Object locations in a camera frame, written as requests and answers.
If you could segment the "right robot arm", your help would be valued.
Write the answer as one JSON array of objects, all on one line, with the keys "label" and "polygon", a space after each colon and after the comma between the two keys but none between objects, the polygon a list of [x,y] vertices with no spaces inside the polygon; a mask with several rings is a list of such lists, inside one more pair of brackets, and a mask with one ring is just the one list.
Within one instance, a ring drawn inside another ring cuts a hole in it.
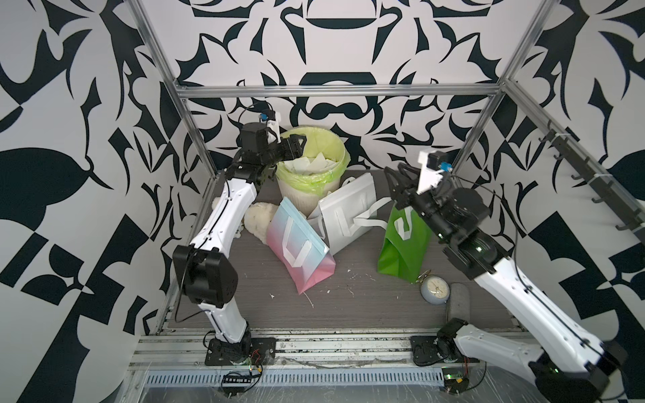
[{"label": "right robot arm", "polygon": [[627,360],[615,341],[586,331],[551,301],[492,236],[480,230],[490,209],[480,193],[455,187],[446,171],[401,163],[384,171],[399,209],[411,208],[438,236],[448,261],[487,290],[532,334],[524,344],[453,318],[438,337],[459,353],[534,384],[550,402],[601,402]]}]

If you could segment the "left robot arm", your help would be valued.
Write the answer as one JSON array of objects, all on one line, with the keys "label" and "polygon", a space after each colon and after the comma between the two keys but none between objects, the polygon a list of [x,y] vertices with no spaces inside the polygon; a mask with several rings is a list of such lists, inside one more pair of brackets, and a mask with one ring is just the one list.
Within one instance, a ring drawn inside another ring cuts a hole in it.
[{"label": "left robot arm", "polygon": [[218,204],[203,228],[187,246],[172,255],[181,294],[205,313],[213,326],[213,352],[221,351],[231,362],[251,354],[250,327],[240,313],[234,294],[239,277],[228,260],[233,239],[262,184],[280,162],[304,156],[307,136],[285,138],[269,123],[245,124],[241,148],[224,170],[225,183]]}]

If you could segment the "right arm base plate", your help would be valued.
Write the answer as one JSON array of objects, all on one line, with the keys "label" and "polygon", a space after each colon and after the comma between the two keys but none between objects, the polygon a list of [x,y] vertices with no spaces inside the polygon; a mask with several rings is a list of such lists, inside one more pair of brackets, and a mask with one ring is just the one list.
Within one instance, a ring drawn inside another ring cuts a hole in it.
[{"label": "right arm base plate", "polygon": [[413,363],[419,367],[435,364],[463,364],[467,357],[457,348],[453,339],[437,336],[410,337]]}]

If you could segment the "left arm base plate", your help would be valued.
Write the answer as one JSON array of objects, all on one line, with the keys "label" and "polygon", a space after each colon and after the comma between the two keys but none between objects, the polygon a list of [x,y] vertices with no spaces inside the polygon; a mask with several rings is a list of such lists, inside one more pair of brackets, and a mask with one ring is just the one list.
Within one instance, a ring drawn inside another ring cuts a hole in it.
[{"label": "left arm base plate", "polygon": [[206,366],[270,364],[275,359],[276,342],[274,338],[251,338],[243,339],[237,344],[229,344],[212,339],[208,342],[204,364]]}]

